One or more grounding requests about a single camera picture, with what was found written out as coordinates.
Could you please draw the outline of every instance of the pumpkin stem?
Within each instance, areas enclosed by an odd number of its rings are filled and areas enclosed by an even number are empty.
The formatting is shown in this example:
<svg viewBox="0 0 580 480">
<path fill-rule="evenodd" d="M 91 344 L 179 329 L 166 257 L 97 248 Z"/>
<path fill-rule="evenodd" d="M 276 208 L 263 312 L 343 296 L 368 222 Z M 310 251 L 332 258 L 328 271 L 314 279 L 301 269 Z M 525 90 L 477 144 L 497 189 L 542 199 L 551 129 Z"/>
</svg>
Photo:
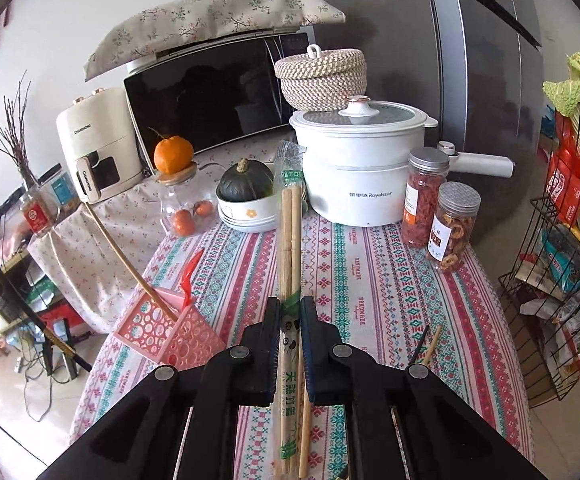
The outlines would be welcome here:
<svg viewBox="0 0 580 480">
<path fill-rule="evenodd" d="M 242 158 L 239 162 L 237 162 L 237 173 L 245 173 L 248 169 L 248 159 Z"/>
<path fill-rule="evenodd" d="M 160 137 L 161 137 L 161 139 L 163 139 L 163 140 L 165 140 L 165 139 L 167 139 L 167 138 L 168 138 L 168 137 L 164 137 L 164 136 L 162 136 L 162 135 L 161 135 L 161 134 L 160 134 L 160 133 L 159 133 L 157 130 L 155 130 L 155 129 L 154 129 L 153 127 L 151 127 L 151 126 L 148 126 L 148 129 L 149 129 L 149 130 L 152 130 L 152 131 L 154 131 L 154 132 L 155 132 L 155 133 L 156 133 L 158 136 L 160 136 Z"/>
</svg>

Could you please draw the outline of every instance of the screw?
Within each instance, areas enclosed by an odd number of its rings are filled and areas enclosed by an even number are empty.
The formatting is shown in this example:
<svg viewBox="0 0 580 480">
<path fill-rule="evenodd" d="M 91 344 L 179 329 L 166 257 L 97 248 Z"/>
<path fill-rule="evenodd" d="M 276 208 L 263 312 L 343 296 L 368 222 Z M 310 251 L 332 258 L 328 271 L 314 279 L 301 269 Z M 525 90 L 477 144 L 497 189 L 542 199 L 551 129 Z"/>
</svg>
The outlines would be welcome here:
<svg viewBox="0 0 580 480">
<path fill-rule="evenodd" d="M 352 355 L 352 348 L 348 345 L 336 345 L 332 349 L 332 353 L 337 357 L 350 357 Z"/>
<path fill-rule="evenodd" d="M 234 359 L 243 359 L 248 357 L 248 355 L 250 355 L 250 349 L 247 346 L 238 345 L 230 348 L 230 357 Z"/>
<path fill-rule="evenodd" d="M 415 379 L 425 379 L 428 376 L 428 367 L 417 363 L 408 368 L 408 373 Z"/>
<path fill-rule="evenodd" d="M 154 377 L 158 381 L 167 381 L 174 375 L 174 370 L 169 366 L 160 366 L 154 371 Z"/>
</svg>

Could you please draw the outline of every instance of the white label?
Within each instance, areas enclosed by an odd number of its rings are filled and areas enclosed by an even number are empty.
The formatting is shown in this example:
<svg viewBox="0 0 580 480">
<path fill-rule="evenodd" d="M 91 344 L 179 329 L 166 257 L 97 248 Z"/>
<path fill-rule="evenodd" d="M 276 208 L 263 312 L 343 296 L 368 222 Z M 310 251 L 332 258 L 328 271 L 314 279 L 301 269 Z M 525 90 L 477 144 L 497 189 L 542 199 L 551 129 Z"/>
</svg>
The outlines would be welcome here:
<svg viewBox="0 0 580 480">
<path fill-rule="evenodd" d="M 435 215 L 435 219 L 432 222 L 432 230 L 430 231 L 430 240 L 428 240 L 428 252 L 433 258 L 439 261 L 444 259 L 451 232 L 452 229 L 443 225 Z"/>
<path fill-rule="evenodd" d="M 417 200 L 419 200 L 419 191 L 410 186 L 410 184 L 406 184 L 406 203 L 404 207 L 412 216 L 417 215 Z"/>
</svg>

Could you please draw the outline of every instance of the woven basket lid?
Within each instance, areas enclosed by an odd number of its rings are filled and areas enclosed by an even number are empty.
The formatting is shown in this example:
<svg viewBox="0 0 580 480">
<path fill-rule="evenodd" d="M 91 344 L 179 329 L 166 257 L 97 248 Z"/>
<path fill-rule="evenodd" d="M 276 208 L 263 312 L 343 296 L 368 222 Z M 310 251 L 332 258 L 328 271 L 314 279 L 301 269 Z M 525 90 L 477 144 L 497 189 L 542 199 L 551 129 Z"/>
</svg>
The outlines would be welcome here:
<svg viewBox="0 0 580 480">
<path fill-rule="evenodd" d="M 280 59 L 275 63 L 275 75 L 279 79 L 309 79 L 365 65 L 364 53 L 356 48 L 321 50 L 318 45 L 309 45 L 306 54 L 297 54 Z"/>
</svg>

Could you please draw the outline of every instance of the tablecloth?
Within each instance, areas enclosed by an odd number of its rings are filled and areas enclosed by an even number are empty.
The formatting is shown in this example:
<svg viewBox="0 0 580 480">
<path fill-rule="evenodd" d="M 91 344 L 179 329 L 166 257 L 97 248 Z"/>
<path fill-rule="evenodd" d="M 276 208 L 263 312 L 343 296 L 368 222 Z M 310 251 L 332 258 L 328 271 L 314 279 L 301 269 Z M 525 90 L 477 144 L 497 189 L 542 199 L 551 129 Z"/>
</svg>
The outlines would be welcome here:
<svg viewBox="0 0 580 480">
<path fill-rule="evenodd" d="M 274 159 L 278 144 L 290 139 L 289 126 L 246 137 L 195 155 L 202 165 L 229 168 L 245 156 Z M 216 187 L 224 170 L 210 166 L 185 183 L 190 196 L 201 187 Z M 95 213 L 139 272 L 165 238 L 160 224 L 161 185 L 150 177 L 94 206 Z M 118 259 L 83 205 L 50 232 L 34 239 L 28 251 L 68 302 L 94 330 L 108 333 L 123 311 L 136 282 Z"/>
<path fill-rule="evenodd" d="M 168 237 L 146 278 L 154 285 L 178 286 L 182 266 L 201 247 L 206 251 L 192 278 L 196 305 L 231 346 L 247 325 L 261 320 L 266 298 L 275 295 L 276 233 L 245 235 L 220 224 L 199 237 Z M 400 225 L 346 227 L 310 212 L 303 222 L 302 267 L 302 294 L 314 296 L 319 318 L 382 364 L 404 368 L 425 325 L 443 325 L 432 371 L 533 459 L 528 400 L 512 336 L 471 248 L 457 272 L 441 275 L 423 250 L 404 247 Z M 81 397 L 71 441 L 153 369 L 109 336 Z M 312 415 L 311 478 L 331 479 L 346 461 L 343 408 L 314 407 Z M 268 478 L 270 425 L 268 408 L 241 409 L 236 479 Z"/>
</svg>

